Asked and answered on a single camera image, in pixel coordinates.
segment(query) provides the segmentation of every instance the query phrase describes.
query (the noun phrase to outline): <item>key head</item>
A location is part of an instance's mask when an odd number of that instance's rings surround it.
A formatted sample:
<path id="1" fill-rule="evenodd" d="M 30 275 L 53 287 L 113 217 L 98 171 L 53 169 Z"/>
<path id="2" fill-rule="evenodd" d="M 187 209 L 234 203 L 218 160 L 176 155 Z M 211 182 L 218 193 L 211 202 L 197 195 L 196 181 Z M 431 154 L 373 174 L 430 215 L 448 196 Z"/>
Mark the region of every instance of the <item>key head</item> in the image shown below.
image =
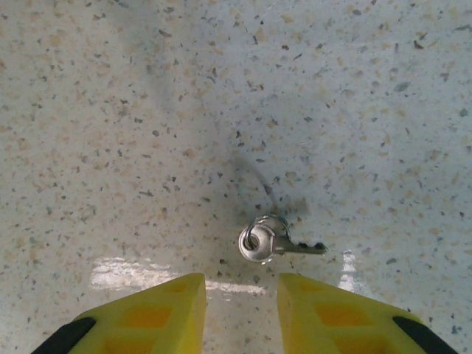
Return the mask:
<path id="1" fill-rule="evenodd" d="M 241 232 L 239 250 L 247 260 L 267 263 L 272 260 L 272 240 L 274 231 L 262 223 L 256 223 Z"/>

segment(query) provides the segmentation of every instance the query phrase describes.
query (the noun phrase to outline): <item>silver key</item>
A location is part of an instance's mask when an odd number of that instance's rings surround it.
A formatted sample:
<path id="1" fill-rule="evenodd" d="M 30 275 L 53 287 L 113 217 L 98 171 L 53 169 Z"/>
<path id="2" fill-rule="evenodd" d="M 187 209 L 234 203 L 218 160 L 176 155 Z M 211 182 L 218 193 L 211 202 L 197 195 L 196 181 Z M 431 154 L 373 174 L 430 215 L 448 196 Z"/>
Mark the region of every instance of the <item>silver key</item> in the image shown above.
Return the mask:
<path id="1" fill-rule="evenodd" d="M 265 215 L 241 232 L 239 250 L 247 260 L 263 264 L 270 262 L 275 254 L 324 254 L 327 247 L 321 242 L 315 246 L 292 243 L 287 221 L 277 215 Z"/>

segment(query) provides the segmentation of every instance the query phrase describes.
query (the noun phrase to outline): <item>speckled floor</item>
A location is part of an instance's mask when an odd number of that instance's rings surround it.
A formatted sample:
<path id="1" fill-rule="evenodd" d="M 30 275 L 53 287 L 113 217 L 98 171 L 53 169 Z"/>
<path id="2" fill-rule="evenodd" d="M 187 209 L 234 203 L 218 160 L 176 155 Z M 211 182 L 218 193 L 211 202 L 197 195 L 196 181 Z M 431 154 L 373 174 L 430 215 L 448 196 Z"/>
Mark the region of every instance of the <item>speckled floor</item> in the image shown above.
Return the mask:
<path id="1" fill-rule="evenodd" d="M 3 353 L 193 271 L 205 353 L 282 352 L 282 271 L 408 308 L 472 350 L 468 0 L 0 14 Z M 329 252 L 246 262 L 237 236 L 274 201 Z"/>

